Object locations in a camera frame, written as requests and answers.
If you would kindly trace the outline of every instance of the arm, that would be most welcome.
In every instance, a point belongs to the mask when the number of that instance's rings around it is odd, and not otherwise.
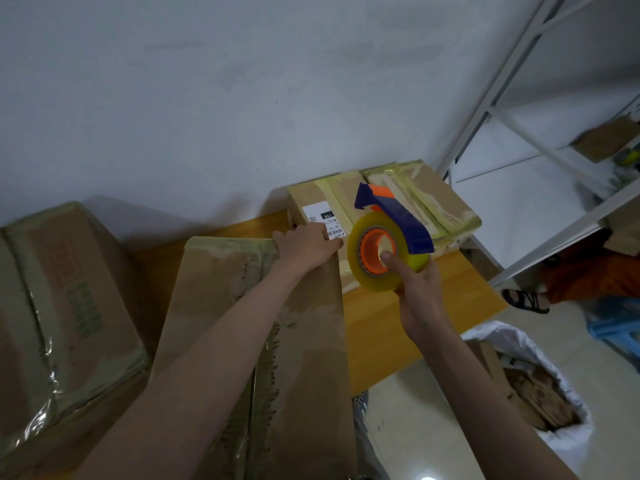
[[[436,377],[484,476],[491,480],[576,479],[500,394],[453,329],[433,260],[423,272],[414,273],[390,253],[381,258],[403,279],[399,297],[404,330]]]
[[[76,479],[191,478],[240,397],[285,300],[342,245],[327,241],[319,223],[273,238],[280,259],[267,277],[147,386]]]

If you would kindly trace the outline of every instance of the forearm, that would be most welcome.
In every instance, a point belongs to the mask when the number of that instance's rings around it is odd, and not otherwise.
[[[448,320],[433,321],[416,339],[451,405],[484,476],[574,479],[493,384]]]
[[[190,478],[242,393],[299,273],[277,262],[153,380],[76,478]]]

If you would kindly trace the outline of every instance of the orange pants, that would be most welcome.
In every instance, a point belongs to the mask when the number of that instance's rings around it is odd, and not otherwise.
[[[551,303],[598,296],[640,298],[640,259],[606,253],[564,262],[542,274]]]

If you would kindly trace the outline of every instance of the human hand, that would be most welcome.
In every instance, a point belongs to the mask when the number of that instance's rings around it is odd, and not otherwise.
[[[280,251],[280,263],[300,277],[324,264],[342,247],[339,237],[329,241],[326,226],[320,222],[309,222],[283,234],[274,231],[273,240]]]
[[[433,258],[429,258],[420,273],[388,251],[380,254],[380,260],[402,278],[403,287],[396,290],[400,298],[400,322],[412,341],[421,342],[436,324],[451,326],[442,300],[440,272]]]

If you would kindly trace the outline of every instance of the plastic bag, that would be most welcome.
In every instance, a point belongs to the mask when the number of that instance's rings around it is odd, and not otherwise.
[[[575,407],[580,424],[560,428],[555,432],[538,430],[536,432],[574,473],[579,474],[587,459],[589,440],[595,427],[591,412],[564,375],[526,333],[507,323],[499,321],[482,323],[464,332],[462,339],[486,340],[507,355],[541,365],[557,379],[558,386],[565,397]]]

